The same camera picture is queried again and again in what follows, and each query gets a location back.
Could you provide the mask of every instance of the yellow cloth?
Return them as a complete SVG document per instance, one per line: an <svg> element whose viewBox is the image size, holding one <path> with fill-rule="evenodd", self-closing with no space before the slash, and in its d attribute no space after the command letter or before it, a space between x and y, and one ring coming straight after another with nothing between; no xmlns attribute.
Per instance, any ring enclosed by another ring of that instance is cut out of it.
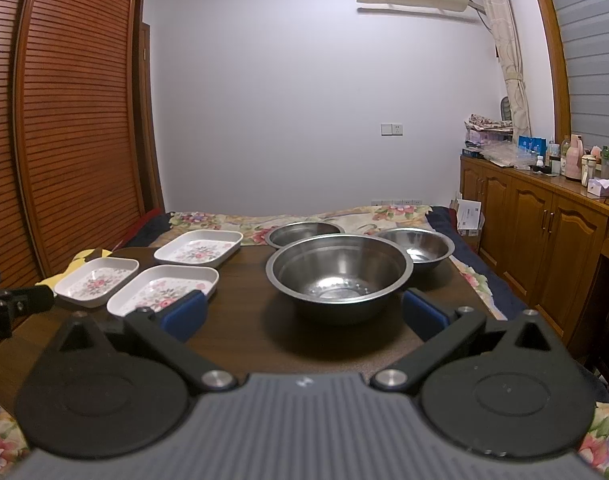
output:
<svg viewBox="0 0 609 480"><path fill-rule="evenodd" d="M87 256L89 256L93 251L94 251L94 249L87 249L85 251L80 251L78 254L76 254L73 257L72 262L66 268L65 272L62 272L61 274L56 274L55 276L51 276L50 278L46 278L46 279L42 280L41 282L37 282L36 285L47 285L47 286L49 286L49 288L51 290L54 290L54 288L56 288L56 283L59 282L60 280L62 280L63 277L65 277L67 274L71 274L75 269L82 267L85 264L84 259ZM107 251L104 249L102 250L103 258L105 258L106 256L109 256L110 254L111 254L111 251Z"/></svg>

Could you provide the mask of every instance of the wooden countertop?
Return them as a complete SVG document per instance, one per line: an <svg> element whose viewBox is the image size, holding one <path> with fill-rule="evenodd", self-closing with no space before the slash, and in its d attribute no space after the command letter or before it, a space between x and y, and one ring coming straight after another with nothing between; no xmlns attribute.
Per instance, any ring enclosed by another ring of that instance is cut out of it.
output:
<svg viewBox="0 0 609 480"><path fill-rule="evenodd" d="M609 217L609 198L599 197L587 193L587 189L580 183L574 180L569 180L563 176L548 176L545 174L537 174L531 170L515 170L514 168L501 168L488 160L480 158L472 158L469 156L460 156L461 160L472 162L483 168L488 168L494 171L509 174L512 177L519 178L525 182L530 182L535 186L551 190L559 195L565 196L582 205L586 205L598 212Z"/></svg>
<svg viewBox="0 0 609 480"><path fill-rule="evenodd" d="M128 248L112 256L135 258L140 270L155 265L153 249ZM422 344L402 318L400 297L374 319L350 327L314 324L296 316L294 306L268 282L265 263L274 250L243 247L220 269L208 318L189 345L243 379L248 372L355 371L365 377ZM447 308L468 305L488 313L485 304L450 260L410 283ZM49 312L30 316L13 337L0 343L0 405L12 413L15 396L36 359L72 311L58 300ZM92 314L107 319L105 309Z"/></svg>

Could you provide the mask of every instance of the gray ribbed panel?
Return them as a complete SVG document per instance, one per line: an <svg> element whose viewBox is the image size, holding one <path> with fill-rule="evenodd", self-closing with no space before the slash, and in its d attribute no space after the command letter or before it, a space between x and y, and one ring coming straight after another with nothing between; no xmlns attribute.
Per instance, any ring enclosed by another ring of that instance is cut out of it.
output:
<svg viewBox="0 0 609 480"><path fill-rule="evenodd" d="M408 397L358 374L256 374L209 394L165 440L100 462L33 452L10 480L599 480L576 454L498 462L447 444Z"/></svg>
<svg viewBox="0 0 609 480"><path fill-rule="evenodd" d="M609 0L553 0L565 50L571 130L609 146Z"/></svg>

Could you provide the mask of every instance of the bowl rim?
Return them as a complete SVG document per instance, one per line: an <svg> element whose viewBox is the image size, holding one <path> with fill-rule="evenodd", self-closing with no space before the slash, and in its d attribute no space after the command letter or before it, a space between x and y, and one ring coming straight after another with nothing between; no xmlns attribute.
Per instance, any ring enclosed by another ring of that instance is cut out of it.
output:
<svg viewBox="0 0 609 480"><path fill-rule="evenodd" d="M284 224L284 225L279 225L279 226L274 227L271 231L269 231L265 235L265 241L267 242L267 245L270 245L274 249L282 249L283 247L286 247L286 245L278 245L277 243L272 241L271 240L271 235L274 234L274 232L278 231L279 229L283 229L285 227L291 227L291 226L294 226L294 225L301 225L301 224L323 224L323 225L330 225L330 226L335 227L336 229L340 230L339 233L330 233L330 234L339 234L339 235L345 234L345 231L344 231L344 229L342 227L340 227L339 225L334 224L332 222L321 222L321 221L317 221L317 220L302 220L302 221L299 221L299 222L291 222L289 224Z"/></svg>
<svg viewBox="0 0 609 480"><path fill-rule="evenodd" d="M315 296L308 296L307 294L302 294L300 292L296 292L295 290L288 288L287 286L280 283L280 281L276 277L275 273L273 272L273 266L276 263L276 260L280 257L280 255L282 253L284 253L286 250L288 250L292 247L295 247L299 244L306 243L310 240L314 240L314 239L318 239L318 238L332 238L332 237L333 238L367 238L368 240L377 240L380 243L387 244L387 245L391 246L393 249L397 250L400 254L402 254L402 256L405 259L405 262L407 264L407 266L405 267L405 271L391 285L386 286L385 288L382 288L381 290L378 290L376 292L372 292L371 294L366 294L364 296L358 296L357 298L342 298L342 299L334 298L334 299L330 299L330 300L327 300L325 298L316 298ZM392 292L395 292L399 288L402 288L403 286L405 286L406 282L409 280L409 278L411 278L411 273L413 272L413 266L414 266L414 263L413 263L413 260L411 259L411 256L409 256L409 254L406 251L403 251L403 249L399 245L394 244L393 242L390 242L389 240L385 240L384 238L376 238L376 237L370 236L370 235L338 233L338 234L312 236L310 238L296 240L295 242L284 246L283 248L279 249L278 251L276 251L275 253L273 253L270 256L270 258L268 259L267 264L265 266L265 273L267 274L267 278L271 282L271 285L276 287L283 294L286 294L286 295L290 296L291 298L294 298L295 300L301 300L301 301L306 301L308 303L317 303L317 304L343 305L343 304L365 303L367 301L377 300L379 298L388 296Z"/></svg>
<svg viewBox="0 0 609 480"><path fill-rule="evenodd" d="M380 238L381 240L386 240L386 238L382 238L383 234L396 232L396 231L409 231L409 232L415 232L415 233L418 233L418 232L431 233L432 235L436 235L436 236L438 236L438 238L441 238L447 244L448 250L447 250L446 254L440 256L439 258L434 258L433 260L427 260L425 262L414 262L414 265L423 266L423 265L435 264L435 263L441 262L442 260L446 260L448 257L450 257L456 250L456 244L454 244L454 241L451 238L449 238L447 235L442 234L438 231L431 231L429 229L423 229L422 227L392 227L391 229L385 229L384 231L374 233L374 236Z"/></svg>

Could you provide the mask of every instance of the black round disc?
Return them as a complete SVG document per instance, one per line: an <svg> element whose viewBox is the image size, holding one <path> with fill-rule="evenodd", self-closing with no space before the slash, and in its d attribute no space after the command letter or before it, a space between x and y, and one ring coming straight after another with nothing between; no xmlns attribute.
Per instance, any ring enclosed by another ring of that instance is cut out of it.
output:
<svg viewBox="0 0 609 480"><path fill-rule="evenodd" d="M453 361L425 381L429 420L465 449L492 456L537 458L576 446L594 404L579 373L521 351Z"/></svg>
<svg viewBox="0 0 609 480"><path fill-rule="evenodd" d="M61 353L32 371L16 400L31 444L69 458L108 458L151 444L181 420L188 393L177 373L126 354L100 357Z"/></svg>

